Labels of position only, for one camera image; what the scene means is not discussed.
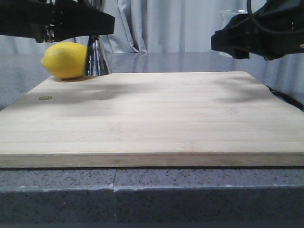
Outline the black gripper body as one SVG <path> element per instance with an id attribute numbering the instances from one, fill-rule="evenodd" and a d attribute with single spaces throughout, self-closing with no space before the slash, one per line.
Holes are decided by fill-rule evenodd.
<path id="1" fill-rule="evenodd" d="M 2 0 L 0 34 L 52 42 L 49 27 L 55 23 L 54 0 Z"/>
<path id="2" fill-rule="evenodd" d="M 256 35 L 254 54 L 273 60 L 304 52 L 304 2 L 267 0 L 251 13 Z"/>

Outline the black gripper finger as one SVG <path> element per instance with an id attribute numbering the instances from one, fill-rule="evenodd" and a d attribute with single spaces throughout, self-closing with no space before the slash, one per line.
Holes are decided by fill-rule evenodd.
<path id="1" fill-rule="evenodd" d="M 54 5 L 53 41 L 113 34 L 115 17 L 105 13 L 103 6 L 102 0 L 57 0 Z"/>
<path id="2" fill-rule="evenodd" d="M 249 59 L 255 51 L 256 29 L 249 14 L 233 16 L 228 24 L 211 36 L 211 49 L 234 59 Z"/>

